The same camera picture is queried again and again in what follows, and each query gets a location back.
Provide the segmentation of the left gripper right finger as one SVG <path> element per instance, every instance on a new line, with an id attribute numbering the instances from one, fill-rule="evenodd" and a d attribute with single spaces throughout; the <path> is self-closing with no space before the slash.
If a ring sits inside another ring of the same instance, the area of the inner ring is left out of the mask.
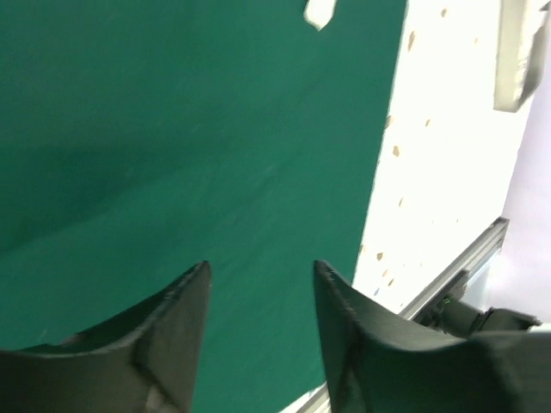
<path id="1" fill-rule="evenodd" d="M 406 320 L 313 264 L 333 412 L 548 412 L 550 335 L 488 331 L 463 339 Z"/>

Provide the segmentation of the small white paper packet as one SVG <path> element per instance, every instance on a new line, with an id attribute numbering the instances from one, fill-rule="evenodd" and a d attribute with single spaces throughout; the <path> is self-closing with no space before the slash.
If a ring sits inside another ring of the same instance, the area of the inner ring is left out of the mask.
<path id="1" fill-rule="evenodd" d="M 334 16 L 336 4 L 337 0 L 307 0 L 303 13 L 305 21 L 321 31 Z"/>

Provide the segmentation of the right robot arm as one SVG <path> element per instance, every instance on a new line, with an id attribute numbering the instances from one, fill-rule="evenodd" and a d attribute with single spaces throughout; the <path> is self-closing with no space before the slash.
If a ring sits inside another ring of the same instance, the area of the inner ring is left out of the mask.
<path id="1" fill-rule="evenodd" d="M 493 307 L 481 311 L 452 298 L 438 305 L 433 320 L 437 329 L 460 338 L 485 331 L 528 331 L 542 325 L 537 317 L 526 313 Z"/>

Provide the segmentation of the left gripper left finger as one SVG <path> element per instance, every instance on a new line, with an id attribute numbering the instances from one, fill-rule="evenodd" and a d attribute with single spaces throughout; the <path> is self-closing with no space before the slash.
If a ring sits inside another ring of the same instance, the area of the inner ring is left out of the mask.
<path id="1" fill-rule="evenodd" d="M 1 353 L 3 412 L 189 412 L 211 291 L 200 262 L 69 342 Z"/>

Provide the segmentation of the metal instrument tray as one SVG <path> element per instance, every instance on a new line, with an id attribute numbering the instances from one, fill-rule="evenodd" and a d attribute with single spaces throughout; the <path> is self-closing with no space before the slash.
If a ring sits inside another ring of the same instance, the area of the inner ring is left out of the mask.
<path id="1" fill-rule="evenodd" d="M 516 113 L 541 83 L 550 32 L 550 2 L 502 0 L 493 108 Z"/>

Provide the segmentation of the green surgical cloth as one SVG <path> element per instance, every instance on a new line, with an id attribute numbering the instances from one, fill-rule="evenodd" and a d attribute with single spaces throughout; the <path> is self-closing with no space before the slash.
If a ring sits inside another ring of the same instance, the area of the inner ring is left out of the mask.
<path id="1" fill-rule="evenodd" d="M 213 270 L 193 409 L 323 381 L 317 259 L 354 274 L 407 4 L 1 4 L 1 346 Z"/>

